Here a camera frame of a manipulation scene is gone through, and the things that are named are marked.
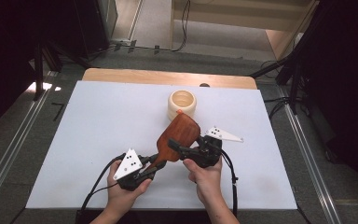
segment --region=floor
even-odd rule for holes
[[[150,12],[141,10],[138,21],[143,21],[143,13],[150,15]],[[172,37],[174,46],[178,46],[182,40],[180,26],[181,22],[176,21],[175,35]],[[137,23],[132,38],[138,39],[138,44],[143,43],[153,48],[162,43],[155,38],[151,40],[143,38],[141,31],[142,25]],[[245,36],[245,38],[232,39],[233,36]],[[275,59],[267,36],[262,30],[239,30],[238,27],[226,26],[219,26],[215,30],[210,24],[189,23],[186,46],[181,52],[160,52],[155,55],[151,50],[136,50],[128,53],[126,49],[121,49],[103,53],[92,63],[97,67],[105,68],[247,76],[268,64],[264,62],[273,60]],[[0,185],[0,223],[9,223],[26,204],[62,117],[62,113],[59,113],[59,104],[66,104],[69,101],[72,89],[76,81],[82,78],[83,73],[84,69],[75,63],[66,63],[59,74],[51,74],[46,69],[45,79],[49,80],[52,87],[37,117],[34,118],[31,129],[21,142],[15,160],[4,174],[6,178]],[[280,89],[290,88],[290,86],[276,86],[272,78],[276,75],[277,71],[271,71],[256,80],[264,99],[281,97]],[[0,119],[0,160],[11,146],[11,140],[32,106],[33,97],[34,92],[29,89]],[[267,111],[273,106],[274,104],[266,104]],[[324,144],[315,132],[310,119],[303,112],[299,112],[297,117],[337,209],[340,221],[336,223],[358,223],[358,174],[345,164],[329,162],[324,155]],[[311,223],[330,223],[310,177],[310,169],[299,149],[287,111],[280,110],[273,117],[271,125],[298,205]],[[75,221],[75,212],[74,210],[26,209],[20,214],[16,223],[71,223]],[[160,215],[159,219],[146,214],[140,216],[143,223],[166,223],[163,217],[170,218],[165,217],[167,215],[164,214]],[[306,223],[298,211],[240,211],[239,220],[241,223]]]

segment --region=wooden spatula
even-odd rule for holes
[[[157,141],[158,156],[147,169],[153,168],[162,161],[178,161],[179,153],[168,147],[170,138],[179,142],[183,147],[191,145],[200,136],[200,126],[186,114],[178,114]]]

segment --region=finger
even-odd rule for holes
[[[183,161],[183,164],[185,165],[187,170],[189,170],[192,173],[196,173],[200,168],[194,161],[192,161],[190,159],[185,159]]]
[[[139,187],[135,190],[136,194],[139,196],[147,191],[147,188],[149,188],[150,183],[152,182],[151,179],[146,179],[144,182],[142,182]]]
[[[196,182],[196,177],[191,172],[190,172],[190,174],[188,174],[188,179],[191,180],[192,182]]]
[[[223,159],[222,159],[222,156],[220,156],[219,158],[219,161],[216,163],[215,165],[216,167],[220,167],[220,169],[222,168],[223,166]]]
[[[118,169],[118,166],[121,164],[121,161],[115,161],[113,162],[113,164],[110,166],[110,174],[114,174],[117,169]]]
[[[115,175],[118,166],[121,164],[121,161],[115,161],[110,165],[109,175],[107,176],[108,183],[113,183],[113,175]]]

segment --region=metal rail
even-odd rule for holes
[[[55,76],[56,72],[48,72],[47,81],[52,79]],[[48,97],[49,90],[43,91],[42,95],[40,96],[38,101],[33,101],[31,103],[31,107],[28,110],[24,120],[22,121],[19,129],[17,130],[16,134],[14,135],[13,139],[11,140],[7,150],[0,160],[0,187],[2,186],[5,177],[7,176],[8,171],[10,170],[11,165],[13,164],[14,160],[16,160],[17,154],[19,153],[21,146],[27,137],[28,133],[30,132],[34,121],[36,120],[37,115],[40,112],[43,104],[45,103]]]
[[[279,91],[282,97],[288,96],[287,92],[281,87],[279,87]],[[310,145],[308,144],[307,137],[301,128],[298,117],[297,115],[293,114],[290,105],[285,106],[285,111],[295,133],[301,154],[304,158],[304,162],[306,163],[308,171],[310,172],[310,178],[315,187],[316,193],[318,194],[319,201],[322,205],[322,209],[324,210],[326,219],[330,224],[340,224],[342,222],[339,218],[333,198],[331,197],[330,191],[324,183],[324,179],[318,168],[316,160],[313,157]]]

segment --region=white paper surface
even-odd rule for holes
[[[197,97],[194,120],[204,135],[216,126],[243,137],[223,142],[239,178],[239,209],[296,209],[296,201],[259,91],[78,81],[27,208],[79,208],[99,174],[114,157],[132,147],[138,155],[156,154],[157,140],[170,121],[168,97],[188,90]],[[203,209],[188,170],[168,162],[157,172],[138,209]],[[106,187],[106,177],[99,188]],[[226,164],[222,191],[232,207],[231,175]],[[104,208],[107,191],[92,196],[89,208]]]

